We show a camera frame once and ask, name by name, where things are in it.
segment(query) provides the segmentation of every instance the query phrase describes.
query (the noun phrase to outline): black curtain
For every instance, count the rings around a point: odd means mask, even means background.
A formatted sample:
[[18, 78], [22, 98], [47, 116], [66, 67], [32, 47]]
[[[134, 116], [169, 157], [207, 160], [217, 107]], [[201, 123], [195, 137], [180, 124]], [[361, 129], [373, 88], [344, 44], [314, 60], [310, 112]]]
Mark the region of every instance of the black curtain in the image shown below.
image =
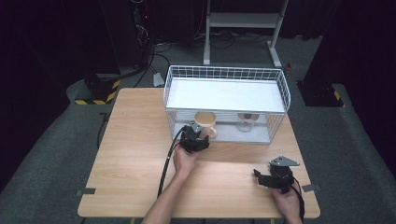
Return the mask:
[[303, 39], [325, 35], [340, 0], [289, 0], [279, 35]]
[[55, 29], [56, 17], [44, 18], [46, 8], [31, 1], [0, 2], [0, 191], [70, 104], [66, 87], [73, 66], [62, 60], [69, 51]]
[[304, 85], [325, 89], [344, 84], [365, 131], [396, 175], [394, 8], [393, 0], [340, 2]]

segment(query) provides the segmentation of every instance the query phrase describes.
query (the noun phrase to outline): white shelf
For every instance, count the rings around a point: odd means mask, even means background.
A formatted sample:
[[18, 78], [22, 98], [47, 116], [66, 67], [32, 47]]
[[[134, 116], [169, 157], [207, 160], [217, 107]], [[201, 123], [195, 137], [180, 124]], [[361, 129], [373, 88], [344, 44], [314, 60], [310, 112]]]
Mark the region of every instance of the white shelf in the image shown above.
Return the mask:
[[279, 88], [270, 80], [175, 77], [166, 108], [285, 113]]
[[282, 67], [277, 56], [275, 44], [279, 30], [285, 17], [286, 7], [289, 0], [283, 0], [279, 13], [226, 13], [211, 12], [210, 0], [207, 0], [204, 64], [210, 65], [210, 27], [248, 27], [274, 29], [272, 40], [268, 44], [275, 68]]
[[276, 28], [278, 13], [214, 13], [210, 14], [211, 27]]

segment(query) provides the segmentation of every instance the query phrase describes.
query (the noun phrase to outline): metal rack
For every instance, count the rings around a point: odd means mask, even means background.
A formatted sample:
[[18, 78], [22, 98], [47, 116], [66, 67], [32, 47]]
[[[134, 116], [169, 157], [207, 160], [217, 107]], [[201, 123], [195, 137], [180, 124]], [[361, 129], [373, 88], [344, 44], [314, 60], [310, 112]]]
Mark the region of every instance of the metal rack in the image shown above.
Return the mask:
[[[200, 111], [216, 115], [217, 142], [270, 144], [290, 107], [281, 69], [169, 67], [163, 101], [172, 138]], [[238, 113], [259, 115], [253, 130], [236, 128]]]
[[288, 2], [289, 0], [283, 1], [279, 13], [211, 13], [210, 0], [207, 0], [204, 64], [210, 64], [210, 27], [249, 27], [274, 29], [272, 40], [267, 41], [267, 46], [273, 59], [274, 67], [282, 67], [276, 53], [275, 44], [285, 17]]

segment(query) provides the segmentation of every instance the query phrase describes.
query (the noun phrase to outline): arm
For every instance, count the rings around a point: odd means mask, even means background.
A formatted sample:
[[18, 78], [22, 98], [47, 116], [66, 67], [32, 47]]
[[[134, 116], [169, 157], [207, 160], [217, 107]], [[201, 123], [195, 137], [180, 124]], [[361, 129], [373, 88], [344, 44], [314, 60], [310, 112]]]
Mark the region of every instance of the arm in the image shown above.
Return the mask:
[[169, 185], [146, 213], [143, 224], [164, 224], [170, 222], [178, 195], [190, 172], [195, 167], [199, 154], [199, 152], [189, 154], [181, 146], [175, 148], [174, 165], [176, 173]]
[[[299, 190], [298, 184], [294, 181], [293, 186]], [[288, 224], [302, 224], [300, 219], [300, 201], [294, 190], [281, 194], [279, 189], [270, 189], [274, 195], [276, 206]]]

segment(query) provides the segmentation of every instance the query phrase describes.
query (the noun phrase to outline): wooden table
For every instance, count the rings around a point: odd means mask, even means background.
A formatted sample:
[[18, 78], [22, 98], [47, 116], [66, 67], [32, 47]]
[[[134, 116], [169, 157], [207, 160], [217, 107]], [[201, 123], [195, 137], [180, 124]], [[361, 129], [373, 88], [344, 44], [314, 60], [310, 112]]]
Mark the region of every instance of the wooden table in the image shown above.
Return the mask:
[[[163, 89], [122, 89], [114, 104], [78, 213], [82, 217], [143, 217], [154, 203], [172, 139]], [[258, 184], [257, 169], [280, 155], [300, 184], [310, 180], [289, 117], [271, 145], [211, 143], [181, 192], [174, 217], [281, 217], [270, 191]], [[175, 173], [169, 165], [164, 186]], [[305, 217], [318, 217], [313, 191], [303, 192]]]

